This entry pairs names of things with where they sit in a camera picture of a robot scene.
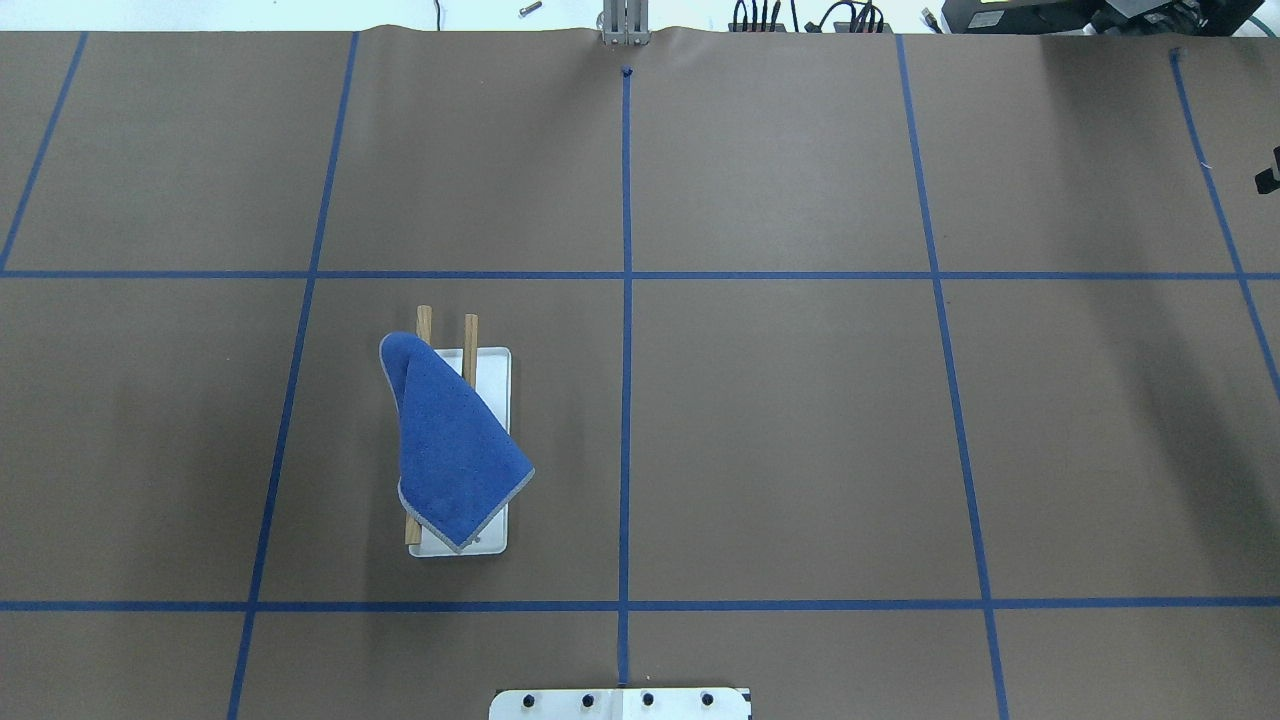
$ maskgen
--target grid line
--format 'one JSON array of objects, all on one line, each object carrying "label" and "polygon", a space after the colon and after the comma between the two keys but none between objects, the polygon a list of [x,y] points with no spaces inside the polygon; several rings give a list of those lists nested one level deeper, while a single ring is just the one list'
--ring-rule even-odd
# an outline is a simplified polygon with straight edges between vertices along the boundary
[{"label": "grid line", "polygon": [[[1249,282],[1280,281],[1277,273],[1137,273],[1071,270],[316,270],[319,281],[1091,281],[1091,282]],[[302,281],[310,270],[0,270],[0,279],[268,279]]]},{"label": "grid line", "polygon": [[960,474],[964,479],[965,505],[969,511],[969,534],[973,541],[974,564],[978,570],[978,589],[987,603],[982,616],[987,629],[987,652],[991,656],[991,679],[996,694],[996,710],[1000,720],[1009,720],[1009,701],[1005,693],[1005,670],[1000,657],[1000,638],[996,633],[996,612],[991,602],[991,577],[987,573],[987,547],[982,539],[982,518],[978,512],[978,493],[973,484],[973,464],[969,461],[969,438],[964,425],[964,406],[960,402],[960,382],[956,378],[955,355],[951,351],[951,328],[947,323],[947,304],[942,292],[942,277],[938,270],[938,250],[933,242],[933,218],[929,214],[929,193],[924,182],[924,161],[920,158],[920,138],[915,124],[915,108],[911,102],[911,77],[906,64],[906,45],[902,36],[895,36],[897,44],[897,65],[902,79],[902,104],[906,110],[906,128],[911,140],[911,161],[915,165],[915,191],[920,201],[920,223],[924,228],[924,246],[929,255],[929,273],[933,279],[933,305],[938,315],[938,336],[942,345],[942,360],[947,372],[947,389],[951,396],[951,416],[955,424],[956,450],[960,454]]},{"label": "grid line", "polygon": [[622,65],[622,421],[618,473],[618,687],[631,679],[631,65]]},{"label": "grid line", "polygon": [[1199,142],[1199,132],[1196,129],[1196,117],[1192,114],[1190,99],[1187,96],[1187,86],[1183,83],[1181,68],[1183,51],[1175,47],[1169,53],[1169,67],[1174,73],[1174,87],[1178,90],[1178,101],[1183,108],[1183,120],[1187,122],[1187,135],[1190,136],[1192,149],[1196,150],[1196,160],[1199,161],[1201,176],[1204,178],[1204,188],[1208,191],[1210,201],[1213,204],[1213,214],[1217,215],[1217,227],[1222,231],[1222,242],[1231,256],[1231,266],[1235,268],[1235,279],[1240,283],[1240,295],[1244,297],[1244,306],[1249,311],[1249,322],[1253,323],[1253,333],[1258,338],[1258,348],[1262,351],[1262,361],[1271,375],[1271,388],[1280,400],[1280,373],[1276,372],[1276,360],[1271,355],[1271,345],[1267,342],[1267,333],[1262,328],[1262,318],[1253,304],[1253,292],[1249,290],[1249,279],[1244,274],[1244,265],[1240,263],[1240,252],[1235,247],[1235,238],[1231,236],[1231,225],[1226,222],[1226,211],[1222,209],[1222,200],[1217,196],[1217,184],[1213,182],[1213,169],[1204,158],[1204,149]]},{"label": "grid line", "polygon": [[259,529],[257,552],[253,557],[253,574],[250,580],[248,603],[244,609],[244,625],[241,629],[239,651],[236,657],[236,671],[232,675],[230,701],[227,707],[228,720],[239,714],[241,693],[244,688],[244,673],[248,667],[250,644],[253,639],[253,621],[257,618],[257,600],[262,589],[262,569],[266,564],[266,548],[271,539],[271,521],[275,516],[275,495],[280,487],[280,469],[284,465],[284,447],[289,437],[289,421],[293,416],[293,400],[297,396],[298,372],[302,366],[302,351],[307,338],[307,323],[311,319],[311,299],[315,295],[316,272],[320,269],[320,252],[324,249],[324,231],[329,215],[329,199],[333,195],[333,177],[338,172],[338,151],[342,147],[342,128],[347,119],[347,100],[351,96],[351,78],[356,68],[356,49],[360,46],[360,33],[351,33],[347,49],[347,68],[342,79],[342,95],[338,100],[338,117],[333,124],[333,142],[329,147],[329,164],[325,168],[324,190],[320,195],[320,210],[316,213],[315,240],[311,243],[311,265],[307,269],[307,284],[302,291],[302,309],[298,313],[298,329],[293,340],[293,359],[289,364],[289,379],[284,388],[284,406],[280,410],[280,427],[275,437],[275,455],[271,459],[271,477],[268,482],[266,501],[262,506],[262,524]]},{"label": "grid line", "polygon": [[[511,601],[259,601],[256,612],[617,612],[612,600]],[[6,600],[0,612],[244,612],[248,602]],[[982,598],[849,598],[849,600],[628,600],[634,612],[927,612],[947,610],[1106,610],[1169,607],[1277,607],[1280,596],[1110,596]]]},{"label": "grid line", "polygon": [[13,252],[13,243],[18,240],[18,229],[22,227],[22,218],[27,214],[27,202],[31,200],[32,191],[36,190],[36,181],[40,178],[40,168],[45,164],[45,154],[49,151],[49,143],[54,140],[54,129],[58,127],[58,119],[63,114],[63,106],[67,104],[67,95],[70,94],[72,82],[76,79],[76,70],[79,69],[81,56],[84,55],[84,45],[88,42],[88,32],[82,32],[79,40],[76,41],[76,51],[72,53],[72,61],[67,65],[67,74],[63,77],[63,86],[58,91],[58,100],[54,102],[54,110],[49,114],[49,123],[45,124],[45,135],[40,138],[40,146],[36,149],[36,159],[31,163],[31,172],[27,173],[27,183],[22,187],[22,195],[18,197],[18,208],[13,213],[13,220],[9,223],[9,233],[5,234],[4,247],[0,249],[0,270],[9,263],[9,254]]}]

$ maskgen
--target towel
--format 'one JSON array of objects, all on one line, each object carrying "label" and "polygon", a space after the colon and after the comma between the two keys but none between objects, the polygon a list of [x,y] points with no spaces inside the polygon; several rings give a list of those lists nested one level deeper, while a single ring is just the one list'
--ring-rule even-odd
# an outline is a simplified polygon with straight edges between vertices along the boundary
[{"label": "towel", "polygon": [[379,352],[399,413],[401,503],[462,552],[534,477],[534,466],[430,345],[392,333]]}]

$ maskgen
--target metal bracket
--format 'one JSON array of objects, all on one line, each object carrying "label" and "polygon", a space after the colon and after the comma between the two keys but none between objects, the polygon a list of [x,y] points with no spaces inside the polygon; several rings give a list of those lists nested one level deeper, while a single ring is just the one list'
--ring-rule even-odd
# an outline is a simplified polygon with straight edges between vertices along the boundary
[{"label": "metal bracket", "polygon": [[649,0],[604,0],[600,40],[605,45],[649,45]]},{"label": "metal bracket", "polygon": [[489,720],[751,720],[746,688],[503,691]]}]

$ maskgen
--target wooden stick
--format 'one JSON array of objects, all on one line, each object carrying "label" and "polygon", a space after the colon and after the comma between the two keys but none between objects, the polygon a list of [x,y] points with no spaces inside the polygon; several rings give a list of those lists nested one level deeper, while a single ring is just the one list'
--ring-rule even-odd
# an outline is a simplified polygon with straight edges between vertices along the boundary
[{"label": "wooden stick", "polygon": [[480,352],[480,316],[467,315],[462,333],[462,379],[476,387],[476,355]]},{"label": "wooden stick", "polygon": [[[419,305],[417,306],[417,337],[422,338],[422,342],[431,343],[431,306]],[[422,525],[417,524],[408,512],[404,514],[404,544],[421,544],[422,543]]]}]

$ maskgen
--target white plate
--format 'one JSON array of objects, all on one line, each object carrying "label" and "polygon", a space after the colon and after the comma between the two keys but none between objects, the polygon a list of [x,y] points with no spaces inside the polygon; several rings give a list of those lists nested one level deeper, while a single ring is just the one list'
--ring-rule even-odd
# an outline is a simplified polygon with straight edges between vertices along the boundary
[{"label": "white plate", "polygon": [[[436,350],[440,357],[460,375],[461,350]],[[511,432],[511,351],[506,347],[481,347],[476,354],[476,392],[489,406],[502,428]],[[453,552],[449,546],[422,528],[422,542],[408,546],[413,557],[461,557],[466,555],[498,555],[507,550],[507,507],[503,507],[480,529],[475,542]]]}]

